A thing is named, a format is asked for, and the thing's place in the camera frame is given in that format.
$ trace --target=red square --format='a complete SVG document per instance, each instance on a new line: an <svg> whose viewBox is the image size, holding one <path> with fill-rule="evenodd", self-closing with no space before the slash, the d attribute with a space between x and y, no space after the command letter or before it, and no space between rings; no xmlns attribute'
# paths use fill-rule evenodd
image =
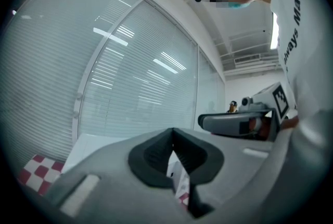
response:
<svg viewBox="0 0 333 224"><path fill-rule="evenodd" d="M40 188L38 190L38 194L44 195L47 192L47 190L50 187L50 185L51 185L50 182L44 180L43 183L42 183L42 185L40 186Z"/></svg>
<svg viewBox="0 0 333 224"><path fill-rule="evenodd" d="M44 178L47 172L48 172L47 167L39 166L35 171L35 175L37 175L38 177Z"/></svg>
<svg viewBox="0 0 333 224"><path fill-rule="evenodd" d="M22 169L20 172L20 175L18 177L18 180L25 185L27 183L27 181L29 180L30 176L31 176L31 173L29 171Z"/></svg>
<svg viewBox="0 0 333 224"><path fill-rule="evenodd" d="M51 168L61 172L63 166L64 166L64 163L55 161Z"/></svg>
<svg viewBox="0 0 333 224"><path fill-rule="evenodd" d="M44 157L40 155L35 155L32 159L38 163L41 163L44 160Z"/></svg>

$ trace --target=ceiling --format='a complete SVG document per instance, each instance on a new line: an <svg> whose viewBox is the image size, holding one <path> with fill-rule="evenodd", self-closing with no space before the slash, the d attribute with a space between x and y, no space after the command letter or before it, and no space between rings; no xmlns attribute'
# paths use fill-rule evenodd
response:
<svg viewBox="0 0 333 224"><path fill-rule="evenodd" d="M226 76L280 69L277 50L270 50L273 15L258 1L246 8L216 8L210 3L184 0L198 15L217 47ZM260 59L235 65L235 58L260 54Z"/></svg>

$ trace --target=red and white checkered cloth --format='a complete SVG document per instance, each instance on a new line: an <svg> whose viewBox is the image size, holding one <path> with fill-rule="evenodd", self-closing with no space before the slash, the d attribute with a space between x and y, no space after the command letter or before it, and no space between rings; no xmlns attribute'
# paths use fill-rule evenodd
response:
<svg viewBox="0 0 333 224"><path fill-rule="evenodd" d="M18 180L38 194L44 195L51 184L60 176L64 163L35 155L21 170Z"/></svg>

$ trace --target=white t-shirt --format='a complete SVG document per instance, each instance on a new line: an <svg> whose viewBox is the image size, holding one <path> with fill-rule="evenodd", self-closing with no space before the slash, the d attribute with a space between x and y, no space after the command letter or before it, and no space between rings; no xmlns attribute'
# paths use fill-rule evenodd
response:
<svg viewBox="0 0 333 224"><path fill-rule="evenodd" d="M279 61L299 118L333 109L333 17L326 0L271 0Z"/></svg>

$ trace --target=air conditioning vent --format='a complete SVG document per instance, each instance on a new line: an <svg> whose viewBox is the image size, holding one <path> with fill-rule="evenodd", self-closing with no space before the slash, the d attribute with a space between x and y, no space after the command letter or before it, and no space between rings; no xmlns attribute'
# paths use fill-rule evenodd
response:
<svg viewBox="0 0 333 224"><path fill-rule="evenodd" d="M234 59L235 65L259 61L259 60L260 60L260 54L249 55L249 56L244 56L244 57L239 57L239 58Z"/></svg>

